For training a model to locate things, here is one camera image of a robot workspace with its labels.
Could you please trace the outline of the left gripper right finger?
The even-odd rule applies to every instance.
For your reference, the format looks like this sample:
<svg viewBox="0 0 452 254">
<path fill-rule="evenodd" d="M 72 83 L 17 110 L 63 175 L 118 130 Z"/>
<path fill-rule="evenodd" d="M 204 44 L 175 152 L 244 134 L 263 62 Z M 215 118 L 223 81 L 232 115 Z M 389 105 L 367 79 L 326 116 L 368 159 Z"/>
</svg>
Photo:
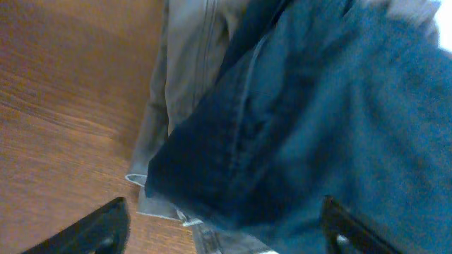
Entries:
<svg viewBox="0 0 452 254">
<path fill-rule="evenodd" d="M 402 253 L 401 249 L 385 240 L 376 229 L 360 221 L 330 195 L 323 199 L 321 227 L 329 254 Z"/>
</svg>

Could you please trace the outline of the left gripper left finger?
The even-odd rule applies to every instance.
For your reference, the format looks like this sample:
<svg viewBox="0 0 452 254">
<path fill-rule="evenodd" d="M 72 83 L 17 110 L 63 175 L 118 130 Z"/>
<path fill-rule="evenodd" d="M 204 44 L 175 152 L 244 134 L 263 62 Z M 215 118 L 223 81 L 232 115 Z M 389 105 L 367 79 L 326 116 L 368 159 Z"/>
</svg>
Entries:
<svg viewBox="0 0 452 254">
<path fill-rule="evenodd" d="M 126 198 L 117 197 L 21 254 L 123 254 L 129 227 Z"/>
</svg>

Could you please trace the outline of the navy blue garment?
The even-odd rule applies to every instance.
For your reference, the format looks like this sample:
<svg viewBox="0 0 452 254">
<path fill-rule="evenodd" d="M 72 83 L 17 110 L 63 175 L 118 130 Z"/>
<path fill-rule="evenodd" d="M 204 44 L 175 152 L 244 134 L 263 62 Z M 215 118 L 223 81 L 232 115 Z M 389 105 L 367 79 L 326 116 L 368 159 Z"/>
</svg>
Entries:
<svg viewBox="0 0 452 254">
<path fill-rule="evenodd" d="M 252 1 L 219 77 L 148 165 L 160 196 L 279 253 L 323 253 L 332 196 L 451 252 L 451 59 L 357 1 Z"/>
</svg>

